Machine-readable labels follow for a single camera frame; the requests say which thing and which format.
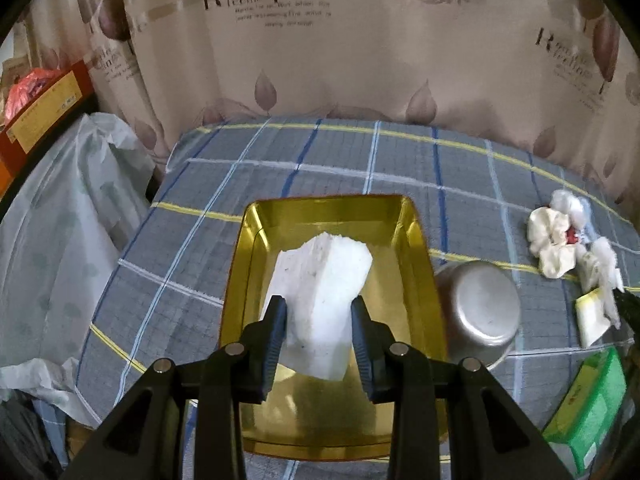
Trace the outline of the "white embroidered hotel towel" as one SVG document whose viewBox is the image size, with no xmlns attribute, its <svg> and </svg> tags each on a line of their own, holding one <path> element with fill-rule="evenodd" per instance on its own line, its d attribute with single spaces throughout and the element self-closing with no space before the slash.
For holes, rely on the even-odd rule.
<svg viewBox="0 0 640 480">
<path fill-rule="evenodd" d="M 620 329 L 620 314 L 616 306 L 614 292 L 623 292 L 622 274 L 617 265 L 617 256 L 610 241 L 600 236 L 590 245 L 590 252 L 597 261 L 598 284 L 603 301 L 604 314 L 616 330 Z"/>
</svg>

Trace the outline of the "yellow edged white cloth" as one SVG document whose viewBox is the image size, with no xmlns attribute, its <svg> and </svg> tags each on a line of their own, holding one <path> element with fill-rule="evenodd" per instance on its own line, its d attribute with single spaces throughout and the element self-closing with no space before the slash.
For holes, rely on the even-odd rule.
<svg viewBox="0 0 640 480">
<path fill-rule="evenodd" d="M 605 315 L 600 289 L 593 289 L 575 302 L 579 341 L 583 349 L 591 347 L 612 326 Z"/>
</svg>

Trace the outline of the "cream satin cloth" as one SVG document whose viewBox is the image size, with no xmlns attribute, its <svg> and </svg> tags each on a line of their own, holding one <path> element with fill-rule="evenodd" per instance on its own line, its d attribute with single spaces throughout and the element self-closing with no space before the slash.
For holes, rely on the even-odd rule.
<svg viewBox="0 0 640 480">
<path fill-rule="evenodd" d="M 576 244 L 567 240 L 570 217 L 549 207 L 534 209 L 528 217 L 529 251 L 538 259 L 545 278 L 562 278 L 576 266 Z"/>
</svg>

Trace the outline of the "white shiny plastic bundle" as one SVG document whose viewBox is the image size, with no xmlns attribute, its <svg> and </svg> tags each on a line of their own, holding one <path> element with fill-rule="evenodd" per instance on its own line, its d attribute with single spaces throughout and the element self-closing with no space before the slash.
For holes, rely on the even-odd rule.
<svg viewBox="0 0 640 480">
<path fill-rule="evenodd" d="M 570 218 L 570 224 L 581 230 L 587 223 L 585 208 L 578 197 L 570 191 L 559 188 L 551 194 L 549 207 Z"/>
</svg>

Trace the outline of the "white sponge block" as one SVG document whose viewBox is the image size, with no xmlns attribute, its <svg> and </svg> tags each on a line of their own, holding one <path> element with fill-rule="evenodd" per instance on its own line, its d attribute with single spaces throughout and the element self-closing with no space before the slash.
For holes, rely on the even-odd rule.
<svg viewBox="0 0 640 480">
<path fill-rule="evenodd" d="M 352 351 L 350 306 L 371 266 L 366 244 L 327 232 L 278 253 L 265 300 L 286 302 L 280 364 L 328 382 L 344 378 Z"/>
</svg>

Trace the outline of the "light blue fluffy towel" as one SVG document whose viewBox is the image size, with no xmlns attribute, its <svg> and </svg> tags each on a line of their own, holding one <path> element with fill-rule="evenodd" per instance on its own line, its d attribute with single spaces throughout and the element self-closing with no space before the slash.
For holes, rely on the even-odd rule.
<svg viewBox="0 0 640 480">
<path fill-rule="evenodd" d="M 581 197 L 579 201 L 582 204 L 582 210 L 584 211 L 585 217 L 585 226 L 582 228 L 582 232 L 584 232 L 585 239 L 588 240 L 588 243 L 592 243 L 597 240 L 600 235 L 593 224 L 590 200 L 588 200 L 588 198 Z"/>
</svg>

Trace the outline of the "red white satin cap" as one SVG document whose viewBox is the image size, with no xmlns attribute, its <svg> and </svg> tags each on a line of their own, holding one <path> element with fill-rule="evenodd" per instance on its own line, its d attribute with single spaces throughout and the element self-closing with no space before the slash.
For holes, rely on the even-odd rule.
<svg viewBox="0 0 640 480">
<path fill-rule="evenodd" d="M 569 245 L 577 245 L 577 244 L 588 245 L 590 243 L 590 238 L 587 235 L 585 228 L 577 229 L 574 226 L 571 226 L 565 232 L 565 238 L 566 238 L 567 244 Z"/>
</svg>

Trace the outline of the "green tissue pack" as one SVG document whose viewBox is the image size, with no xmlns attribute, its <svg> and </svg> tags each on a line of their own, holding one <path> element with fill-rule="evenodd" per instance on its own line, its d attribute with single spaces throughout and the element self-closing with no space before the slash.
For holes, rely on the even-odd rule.
<svg viewBox="0 0 640 480">
<path fill-rule="evenodd" d="M 578 374 L 542 435 L 574 478 L 588 471 L 614 424 L 626 393 L 615 348 L 593 354 Z"/>
</svg>

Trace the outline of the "stainless steel bowl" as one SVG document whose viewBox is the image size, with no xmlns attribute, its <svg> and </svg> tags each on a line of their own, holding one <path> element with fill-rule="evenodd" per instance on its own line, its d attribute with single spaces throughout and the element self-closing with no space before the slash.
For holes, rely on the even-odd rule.
<svg viewBox="0 0 640 480">
<path fill-rule="evenodd" d="M 513 348 L 521 300 L 510 275 L 494 264 L 450 262 L 435 274 L 444 317 L 448 361 L 478 359 L 490 370 Z"/>
</svg>

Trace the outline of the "grey plaid tablecloth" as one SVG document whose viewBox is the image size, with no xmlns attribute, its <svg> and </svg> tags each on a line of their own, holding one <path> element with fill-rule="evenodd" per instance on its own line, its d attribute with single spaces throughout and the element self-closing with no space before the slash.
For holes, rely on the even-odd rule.
<svg viewBox="0 0 640 480">
<path fill-rule="evenodd" d="M 104 289 L 78 367 L 81 401 L 102 419 L 153 361 L 192 362 L 214 350 L 248 204 L 370 192 L 413 200 L 435 266 L 483 259 L 510 270 L 522 328 L 495 374 L 544 426 L 587 356 L 574 315 L 578 281 L 540 276 L 526 240 L 529 213 L 558 188 L 588 198 L 624 283 L 637 289 L 632 224 L 597 185 L 529 152 L 389 122 L 276 118 L 197 128 L 172 152 L 150 212 Z"/>
</svg>

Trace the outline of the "white green plastic cover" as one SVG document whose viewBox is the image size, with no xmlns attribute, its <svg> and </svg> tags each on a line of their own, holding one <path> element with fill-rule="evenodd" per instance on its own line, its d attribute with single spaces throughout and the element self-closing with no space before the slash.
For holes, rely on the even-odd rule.
<svg viewBox="0 0 640 480">
<path fill-rule="evenodd" d="M 112 114 L 81 115 L 1 221 L 1 392 L 23 390 L 85 426 L 80 354 L 120 253 L 149 209 L 154 164 Z"/>
</svg>

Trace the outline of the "beige leaf print curtain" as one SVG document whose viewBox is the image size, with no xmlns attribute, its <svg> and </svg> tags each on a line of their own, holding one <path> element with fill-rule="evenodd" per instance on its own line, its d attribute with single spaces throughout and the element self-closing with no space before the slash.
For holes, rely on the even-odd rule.
<svg viewBox="0 0 640 480">
<path fill-rule="evenodd" d="M 32 65 L 86 62 L 158 162 L 231 117 L 391 120 L 639 199 L 639 59 L 602 0 L 32 0 L 13 33 Z"/>
</svg>

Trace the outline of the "red yellow cardboard box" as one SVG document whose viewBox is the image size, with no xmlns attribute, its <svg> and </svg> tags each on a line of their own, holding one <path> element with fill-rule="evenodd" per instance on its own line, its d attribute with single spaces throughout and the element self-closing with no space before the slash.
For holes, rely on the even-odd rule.
<svg viewBox="0 0 640 480">
<path fill-rule="evenodd" d="M 10 122 L 4 119 L 4 111 L 1 114 L 1 195 L 8 192 L 36 149 L 53 136 L 54 128 L 94 96 L 84 61 L 60 71 Z"/>
</svg>

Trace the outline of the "red plastic bag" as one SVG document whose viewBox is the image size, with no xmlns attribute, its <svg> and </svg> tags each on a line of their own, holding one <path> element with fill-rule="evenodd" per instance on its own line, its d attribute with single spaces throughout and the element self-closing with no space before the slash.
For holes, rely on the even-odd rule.
<svg viewBox="0 0 640 480">
<path fill-rule="evenodd" d="M 60 70 L 47 70 L 36 67 L 22 79 L 17 81 L 10 89 L 6 106 L 4 107 L 4 119 L 10 122 L 27 104 L 35 99 L 36 95 L 53 79 L 60 76 Z"/>
</svg>

